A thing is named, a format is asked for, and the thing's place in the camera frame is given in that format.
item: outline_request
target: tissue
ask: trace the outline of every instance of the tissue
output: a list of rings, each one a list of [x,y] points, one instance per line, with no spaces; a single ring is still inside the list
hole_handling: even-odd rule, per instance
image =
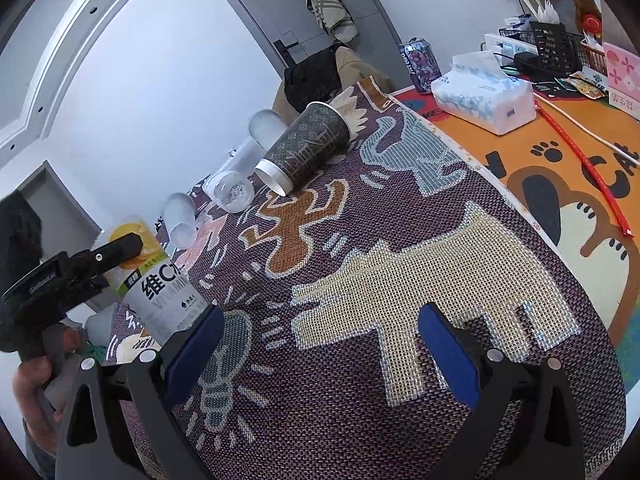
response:
[[[431,90],[441,110],[498,136],[536,118],[531,83],[507,76],[493,52],[454,56]]]

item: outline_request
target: white wall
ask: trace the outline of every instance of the white wall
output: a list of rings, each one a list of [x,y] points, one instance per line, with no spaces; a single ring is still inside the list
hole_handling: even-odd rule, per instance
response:
[[[36,0],[0,55],[0,130],[17,119],[40,56],[73,0]]]
[[[127,214],[152,223],[171,192],[226,161],[279,83],[226,0],[130,0],[82,63],[50,136],[0,170],[0,197],[48,160],[98,225]],[[22,445],[17,364],[0,353],[0,415]]]
[[[522,13],[518,0],[380,0],[403,42],[424,37],[442,72],[457,54],[477,52],[484,35]]]

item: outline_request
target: white cable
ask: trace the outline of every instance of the white cable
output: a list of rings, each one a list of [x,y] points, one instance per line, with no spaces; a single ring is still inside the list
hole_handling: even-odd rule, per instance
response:
[[[605,146],[608,146],[609,148],[611,148],[614,152],[618,153],[620,156],[623,156],[624,158],[626,158],[626,160],[628,160],[629,162],[633,163],[634,165],[638,165],[640,164],[640,161],[635,160],[631,155],[627,155],[625,152],[623,152],[622,150],[620,150],[619,148],[615,147],[613,144],[611,144],[610,142],[608,142],[607,140],[604,140],[602,137],[597,136],[596,134],[594,134],[591,130],[588,130],[587,128],[585,128],[584,126],[582,126],[578,121],[576,121],[573,117],[571,117],[571,115],[569,115],[567,112],[565,112],[564,110],[562,110],[561,108],[558,108],[555,104],[553,104],[550,101],[547,101],[545,98],[540,97],[538,94],[536,94],[536,99],[540,99],[543,103],[551,106],[554,110],[556,110],[557,112],[560,112],[562,115],[564,115],[567,119],[569,119],[573,124],[575,124],[576,126],[578,126],[578,128],[580,128],[582,131],[584,131],[586,134],[590,135],[591,137],[593,137],[594,139],[596,139],[597,141],[603,143]]]

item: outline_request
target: gray door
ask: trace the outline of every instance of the gray door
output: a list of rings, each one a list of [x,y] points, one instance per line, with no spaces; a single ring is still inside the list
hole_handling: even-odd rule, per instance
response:
[[[42,221],[43,261],[62,251],[72,256],[91,249],[100,228],[69,195],[47,164],[18,189]],[[116,294],[108,288],[86,304],[99,312],[116,301]]]
[[[299,63],[333,43],[319,27],[313,12],[306,8],[306,0],[227,1],[280,76],[284,76],[287,66]],[[358,29],[358,37],[348,47],[362,60],[384,72],[399,89],[409,86],[411,79],[398,51],[398,34],[382,4],[377,0],[342,1]]]

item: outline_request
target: blue gripper pad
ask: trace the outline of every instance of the blue gripper pad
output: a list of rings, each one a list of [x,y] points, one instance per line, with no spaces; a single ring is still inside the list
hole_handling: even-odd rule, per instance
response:
[[[421,308],[418,331],[457,402],[474,409],[480,399],[478,370],[434,307],[428,303]]]
[[[202,320],[164,373],[166,391],[162,400],[169,410],[189,399],[224,331],[225,313],[217,306]]]

